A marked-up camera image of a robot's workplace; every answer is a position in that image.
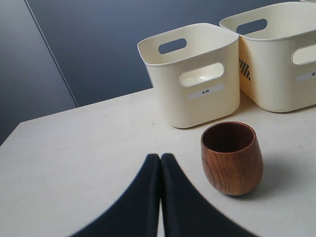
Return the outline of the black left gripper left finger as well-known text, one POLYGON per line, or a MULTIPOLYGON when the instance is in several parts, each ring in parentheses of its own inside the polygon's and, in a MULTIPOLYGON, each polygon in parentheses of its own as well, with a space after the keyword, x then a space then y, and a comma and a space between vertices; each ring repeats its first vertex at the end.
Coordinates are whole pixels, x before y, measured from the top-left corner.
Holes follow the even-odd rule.
POLYGON ((161 192, 161 162, 148 154, 119 199, 74 237, 156 237, 161 192))

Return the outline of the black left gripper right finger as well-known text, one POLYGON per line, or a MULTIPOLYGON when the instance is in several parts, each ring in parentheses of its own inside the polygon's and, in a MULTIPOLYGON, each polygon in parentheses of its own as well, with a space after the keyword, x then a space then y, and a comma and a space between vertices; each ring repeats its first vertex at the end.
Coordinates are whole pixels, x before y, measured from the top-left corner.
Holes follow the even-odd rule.
POLYGON ((175 156, 161 157, 166 237, 254 237, 211 205, 189 181, 175 156))

